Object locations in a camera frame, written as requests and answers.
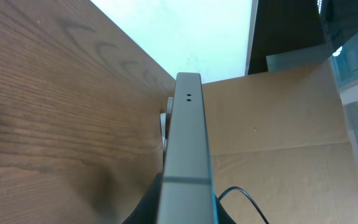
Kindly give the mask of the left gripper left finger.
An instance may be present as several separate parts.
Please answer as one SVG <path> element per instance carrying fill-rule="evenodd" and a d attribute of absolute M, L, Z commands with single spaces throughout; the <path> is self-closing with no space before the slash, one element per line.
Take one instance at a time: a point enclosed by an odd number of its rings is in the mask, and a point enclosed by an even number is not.
<path fill-rule="evenodd" d="M 140 202 L 122 224 L 156 224 L 161 186 L 162 173 L 157 173 Z"/>

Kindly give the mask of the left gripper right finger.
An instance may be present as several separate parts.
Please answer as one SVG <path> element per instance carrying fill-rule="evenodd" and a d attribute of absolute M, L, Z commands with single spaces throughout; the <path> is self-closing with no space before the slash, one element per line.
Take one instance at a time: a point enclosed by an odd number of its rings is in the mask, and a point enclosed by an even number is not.
<path fill-rule="evenodd" d="M 218 215 L 218 223 L 219 224 L 236 224 L 236 222 L 229 216 L 227 211 L 225 211 L 224 207 L 221 205 L 219 199 L 216 198 L 216 210 Z"/>

